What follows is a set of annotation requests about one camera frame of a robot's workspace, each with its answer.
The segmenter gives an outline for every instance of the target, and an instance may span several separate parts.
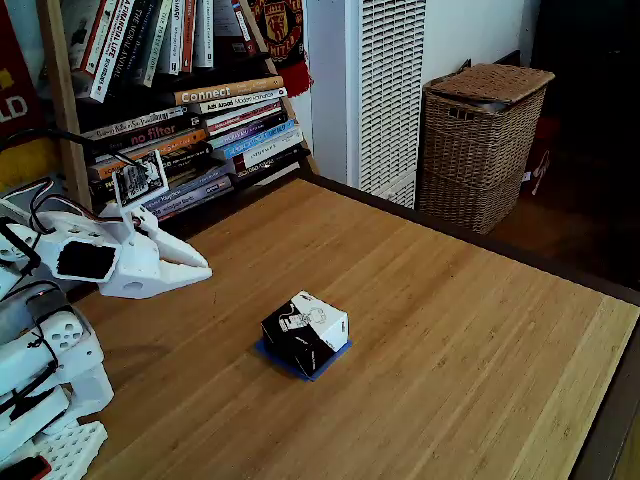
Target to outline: blue base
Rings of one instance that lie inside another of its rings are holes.
[[[308,381],[315,382],[316,379],[320,375],[322,375],[327,370],[327,368],[329,368],[331,366],[331,364],[333,362],[335,362],[339,357],[341,357],[344,354],[344,352],[346,352],[347,350],[349,350],[351,348],[351,345],[352,345],[351,340],[347,340],[347,343],[344,344],[344,347],[342,347],[340,350],[338,350],[336,353],[334,353],[333,356],[331,358],[329,358],[329,360],[327,360],[324,363],[324,365],[322,365],[318,370],[316,370],[316,372],[313,375],[311,375],[310,377],[307,377],[304,373],[302,373],[297,368],[292,367],[287,362],[282,360],[280,357],[277,357],[277,356],[273,355],[271,352],[269,352],[267,350],[267,346],[265,345],[264,340],[262,338],[260,340],[258,340],[258,343],[256,343],[255,347],[256,347],[256,350],[258,352],[260,352],[262,355],[267,357],[269,360],[271,360],[276,365],[282,367],[287,372],[295,375],[298,378],[301,378],[305,382],[308,382]]]

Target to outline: white wall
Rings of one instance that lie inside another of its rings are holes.
[[[539,0],[429,0],[423,81],[454,72],[468,58],[493,63],[519,49],[524,6],[532,2]]]

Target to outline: sticker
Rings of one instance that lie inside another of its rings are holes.
[[[139,166],[126,165],[112,174],[116,197],[122,208],[146,202],[168,189],[157,150],[149,152],[136,163]]]

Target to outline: book spine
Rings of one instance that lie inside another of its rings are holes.
[[[276,125],[280,125],[286,121],[286,113],[279,113],[264,119],[255,120],[245,127],[240,127],[232,132],[210,139],[209,144],[213,148],[220,148],[224,145],[229,145],[230,143],[242,140],[243,138],[257,135],[258,133],[264,132],[265,130],[275,127]]]
[[[193,66],[213,67],[213,0],[198,0],[193,40]]]
[[[123,148],[135,147],[149,141],[156,141],[170,135],[175,135],[181,130],[193,128],[197,118],[182,115],[180,117],[164,120],[154,125],[148,125],[141,129],[131,130],[121,135],[114,135],[98,140],[96,149],[122,150]]]
[[[238,25],[240,26],[240,31],[242,32],[242,43],[244,43],[244,48],[246,48],[249,55],[253,55],[258,52],[258,45],[256,44],[256,41],[253,39],[253,37],[251,37],[249,28],[247,28],[247,22],[244,18],[242,6],[240,6],[240,2],[238,0],[231,0],[231,6],[233,7],[233,13],[238,20]]]
[[[193,60],[193,34],[196,26],[196,0],[185,0],[184,27],[182,34],[182,65],[181,70],[191,73]]]
[[[209,197],[219,191],[225,190],[231,186],[231,180],[227,175],[220,177],[213,182],[202,185],[195,190],[192,190],[170,202],[167,202],[160,207],[156,207],[151,210],[156,217],[162,217],[163,215],[167,215],[172,213],[179,208],[187,207],[203,198]]]
[[[258,118],[277,113],[282,110],[279,101],[269,100],[260,102],[259,104],[250,105],[249,107],[234,110],[225,115],[216,115],[214,118],[206,120],[207,128],[212,135],[220,133],[244,125]]]
[[[200,177],[191,180],[190,182],[184,183],[179,187],[172,188],[167,193],[160,195],[158,198],[154,198],[149,203],[145,204],[145,207],[149,210],[153,210],[154,208],[158,208],[166,203],[169,203],[172,200],[175,200],[178,197],[190,192],[191,190],[195,190],[196,188],[200,188],[207,183],[211,183],[216,178],[221,177],[222,175],[227,175],[229,173],[229,166],[222,165],[214,170],[201,175]]]
[[[245,105],[263,102],[264,100],[271,100],[274,98],[286,96],[287,89],[283,87],[278,88],[277,90],[268,90],[266,92],[251,93],[249,95],[240,95],[237,97],[225,98],[224,100],[214,100],[212,102],[199,103],[197,105],[190,106],[190,109],[195,109],[196,113],[206,115],[208,113],[228,110],[230,108],[244,107]]]
[[[209,195],[208,197],[203,198],[202,200],[198,200],[195,203],[192,203],[191,205],[187,205],[185,207],[179,208],[171,213],[167,213],[166,215],[162,215],[161,217],[158,217],[158,222],[164,222],[165,220],[174,217],[176,215],[179,215],[182,212],[186,212],[187,210],[190,210],[192,208],[197,207],[198,205],[202,205],[203,203],[206,203],[210,200],[213,200],[214,198],[218,198],[222,195],[225,195],[229,192],[233,191],[233,186],[229,185],[227,188],[223,189],[223,190],[218,190],[217,192],[213,193],[212,195]]]
[[[158,19],[155,23],[155,31],[153,37],[148,41],[145,46],[145,51],[142,55],[142,68],[140,73],[135,79],[135,82],[142,84],[145,87],[151,87],[153,85],[153,77],[155,77],[158,63],[160,61],[160,51],[162,50],[162,43],[167,31],[167,24],[171,17],[171,0],[161,0],[160,8],[158,10]]]
[[[302,130],[300,130],[300,127],[295,127],[293,130],[289,130],[278,135],[266,143],[258,145],[251,150],[241,153],[240,155],[236,155],[233,157],[236,172],[238,170],[253,167],[276,153],[280,153],[289,147],[293,147],[295,144],[302,142],[302,140]]]
[[[262,133],[259,133],[250,138],[247,138],[245,140],[240,140],[227,147],[224,147],[220,150],[220,153],[224,156],[225,160],[231,160],[234,156],[240,155],[241,153],[244,153],[247,150],[251,150],[252,148],[257,147],[258,145],[265,143],[271,140],[272,138],[283,134],[288,130],[291,130],[293,127],[294,127],[293,119],[288,120],[285,123],[272,127],[269,130],[266,130]]]
[[[188,147],[189,145],[193,145],[194,143],[201,142],[207,137],[204,130],[198,130],[196,132],[191,132],[185,135],[181,135],[176,138],[172,138],[171,140],[167,140],[166,142],[161,142],[160,144],[150,145],[139,150],[134,150],[130,153],[127,153],[127,156],[132,160],[137,160],[139,158],[144,157],[149,152],[153,150],[158,150],[160,155],[166,155],[167,153],[171,153],[180,148]],[[94,165],[89,165],[87,167],[87,173],[92,179],[104,179],[111,175],[111,173],[116,170],[120,170],[125,163],[120,160],[112,160],[108,161],[112,158],[109,155],[105,155],[104,157],[99,157],[96,159],[96,163]]]
[[[164,165],[167,177],[172,177],[185,170],[188,170],[199,161],[210,158],[211,148],[203,148],[195,151],[187,150],[182,155],[176,157],[165,155],[162,158],[162,165]]]
[[[246,82],[227,83],[216,85],[215,87],[196,88],[176,92],[176,105],[188,103],[202,103],[210,100],[218,100],[223,97],[234,97],[237,95],[247,95],[250,93],[275,90],[284,87],[284,80],[280,76],[247,80]]]
[[[132,120],[126,120],[121,123],[109,125],[108,127],[98,128],[97,130],[83,133],[82,136],[89,140],[100,140],[102,138],[119,135],[121,133],[130,132],[131,130],[146,127],[147,125],[153,125],[155,123],[176,118],[184,115],[185,113],[186,108],[184,107],[171,107],[166,110],[161,110],[160,112],[149,113],[148,115],[143,115]]]
[[[131,59],[131,52],[133,46],[136,43],[136,38],[140,33],[142,22],[144,21],[147,8],[150,0],[134,0],[131,8],[131,17],[129,18],[129,24],[124,32],[124,39],[120,46],[120,53],[113,67],[113,73],[111,74],[111,81],[109,82],[109,88],[107,94],[110,96],[118,93],[122,87],[124,81],[127,65]]]
[[[89,55],[86,59],[86,65],[81,67],[81,70],[90,76],[94,76],[96,74],[98,64],[100,63],[100,55],[102,54],[104,44],[107,40],[109,28],[111,27],[117,6],[118,0],[106,0],[104,4],[104,8],[101,12],[100,20],[96,28],[95,37],[93,38]]]
[[[104,46],[104,51],[100,57],[96,79],[91,85],[90,98],[100,103],[104,102],[107,89],[111,81],[111,75],[115,68],[118,53],[124,40],[124,34],[131,18],[133,4],[131,0],[121,0],[113,16],[113,22],[109,29],[109,36]]]
[[[301,145],[294,145],[293,147],[287,148],[282,152],[270,157],[266,160],[263,160],[260,163],[257,163],[253,167],[245,168],[244,170],[236,170],[235,177],[238,180],[242,180],[244,178],[250,177],[251,175],[258,173],[262,170],[267,170],[269,168],[280,166],[283,163],[286,163],[292,160],[295,157],[302,156],[301,154],[306,152]]]
[[[169,73],[177,75],[182,63],[182,33],[184,27],[184,2],[174,0],[173,18],[171,19],[171,53],[169,57]]]
[[[133,48],[131,49],[129,62],[127,62],[127,65],[125,67],[125,82],[133,80],[133,77],[135,75],[135,66],[139,63],[139,58],[142,53],[142,47],[148,36],[151,18],[153,17],[154,12],[157,11],[157,4],[158,0],[150,0],[147,4],[147,9],[145,10],[142,24],[140,25],[140,30],[138,31],[136,41],[133,44]]]

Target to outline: white 3d printed part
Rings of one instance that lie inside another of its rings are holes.
[[[78,480],[98,455],[107,439],[100,422],[66,427],[56,435],[43,436],[35,442],[35,455],[42,455],[51,465],[43,480]]]

